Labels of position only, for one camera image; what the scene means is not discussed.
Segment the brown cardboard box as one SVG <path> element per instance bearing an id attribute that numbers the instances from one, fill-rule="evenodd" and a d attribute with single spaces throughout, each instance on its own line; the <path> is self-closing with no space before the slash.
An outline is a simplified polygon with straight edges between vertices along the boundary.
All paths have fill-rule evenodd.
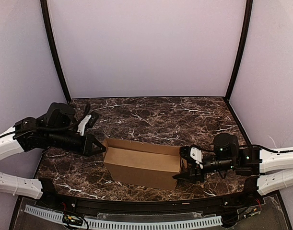
<path id="1" fill-rule="evenodd" d="M 173 176 L 187 168 L 180 147 L 106 138 L 104 166 L 117 182 L 156 189 L 174 190 Z"/>

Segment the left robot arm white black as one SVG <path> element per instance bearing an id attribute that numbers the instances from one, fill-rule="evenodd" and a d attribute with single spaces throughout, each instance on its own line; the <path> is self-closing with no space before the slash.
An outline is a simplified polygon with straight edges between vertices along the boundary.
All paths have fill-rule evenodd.
<path id="1" fill-rule="evenodd" d="M 50 147 L 90 157 L 104 153 L 106 147 L 86 131 L 97 121 L 98 113 L 86 105 L 83 115 L 75 118 L 75 110 L 65 103 L 52 103 L 47 112 L 27 117 L 0 134 L 0 161 L 34 149 Z M 56 193 L 50 179 L 28 179 L 0 172 L 0 192 L 13 196 L 41 199 Z"/>

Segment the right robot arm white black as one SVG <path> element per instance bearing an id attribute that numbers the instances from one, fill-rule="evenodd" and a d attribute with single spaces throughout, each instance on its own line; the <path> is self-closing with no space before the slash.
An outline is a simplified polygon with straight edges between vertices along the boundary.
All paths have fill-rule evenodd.
<path id="1" fill-rule="evenodd" d="M 269 149 L 261 145 L 240 145 L 235 135 L 220 133 L 213 139 L 210 156 L 198 145 L 182 146 L 179 155 L 190 168 L 173 176 L 192 184 L 205 182 L 206 175 L 218 173 L 226 178 L 228 171 L 246 177 L 245 192 L 264 196 L 293 186 L 293 147 Z"/>

